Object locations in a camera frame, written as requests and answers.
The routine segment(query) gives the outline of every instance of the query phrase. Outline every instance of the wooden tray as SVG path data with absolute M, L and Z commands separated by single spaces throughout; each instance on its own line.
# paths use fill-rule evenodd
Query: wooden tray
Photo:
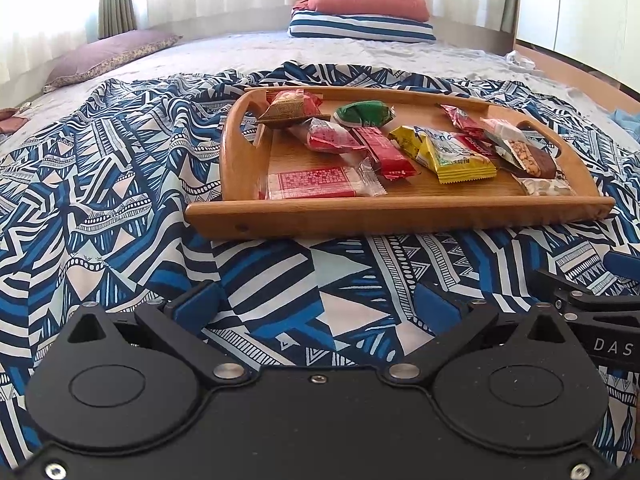
M 333 237 L 341 235 L 438 232 L 566 223 L 605 217 L 615 200 L 598 192 L 574 150 L 551 129 L 530 117 L 477 99 L 423 92 L 369 88 L 307 87 L 322 94 L 324 113 L 344 104 L 381 100 L 393 105 L 396 118 L 384 131 L 402 124 L 454 131 L 438 104 L 454 105 L 473 118 L 499 118 L 543 134 L 558 148 L 564 174 L 577 193 L 569 197 L 526 196 L 510 174 L 459 184 L 440 184 L 427 168 L 407 180 L 381 178 L 385 196 L 258 200 L 268 173 L 326 168 L 340 164 L 338 155 L 306 149 L 287 132 L 258 126 L 252 144 L 240 132 L 242 118 L 267 108 L 266 89 L 244 94 L 231 108 L 220 150 L 222 202 L 193 203 L 186 218 L 207 238 Z

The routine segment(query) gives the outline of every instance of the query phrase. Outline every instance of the patterned blanket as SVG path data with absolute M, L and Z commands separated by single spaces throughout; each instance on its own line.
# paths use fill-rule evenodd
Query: patterned blanket
M 332 240 L 211 243 L 184 221 L 188 203 L 220 199 L 220 135 L 233 101 L 256 86 L 399 88 L 478 96 L 547 124 L 616 199 L 601 222 Z M 247 117 L 244 133 L 255 134 Z M 636 294 L 607 272 L 612 247 L 640 254 L 640 158 L 569 104 L 518 82 L 444 80 L 386 68 L 288 62 L 273 72 L 108 80 L 69 117 L 0 162 L 0 449 L 15 466 L 40 445 L 25 385 L 56 333 L 94 300 L 132 310 L 220 280 L 229 310 L 207 341 L 261 365 L 349 366 L 401 359 L 429 341 L 412 291 L 426 278 L 460 297 L 524 312 L 522 279 L 550 269 L 596 294 Z M 638 376 L 601 370 L 610 409 L 596 439 L 631 460 Z

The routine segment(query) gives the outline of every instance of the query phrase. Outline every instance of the green snack package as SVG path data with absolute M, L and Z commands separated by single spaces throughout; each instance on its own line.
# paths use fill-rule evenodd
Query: green snack package
M 360 101 L 344 105 L 334 113 L 337 123 L 348 128 L 361 126 L 383 126 L 396 116 L 394 109 L 382 101 Z

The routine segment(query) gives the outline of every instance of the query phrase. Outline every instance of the bed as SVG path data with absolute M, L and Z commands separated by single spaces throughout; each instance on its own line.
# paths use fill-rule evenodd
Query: bed
M 617 206 L 602 222 L 333 240 L 207 242 L 187 203 L 218 200 L 222 124 L 248 88 L 341 84 L 475 95 L 545 122 L 572 143 Z M 544 267 L 598 294 L 637 294 L 607 272 L 639 254 L 640 146 L 587 97 L 541 73 L 447 45 L 248 34 L 182 44 L 34 102 L 0 146 L 0 449 L 16 466 L 40 445 L 25 384 L 82 301 L 132 310 L 220 280 L 229 306 L 203 339 L 261 365 L 380 365 L 433 338 L 415 315 L 422 278 L 506 311 L 534 301 Z M 249 138 L 255 125 L 248 120 Z M 596 445 L 632 459 L 638 375 L 601 368 L 610 406 Z

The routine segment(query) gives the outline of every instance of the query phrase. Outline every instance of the stack of bedding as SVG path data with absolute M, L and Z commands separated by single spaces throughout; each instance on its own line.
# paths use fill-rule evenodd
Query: stack of bedding
M 433 43 L 429 18 L 424 0 L 302 0 L 294 6 L 289 34 Z

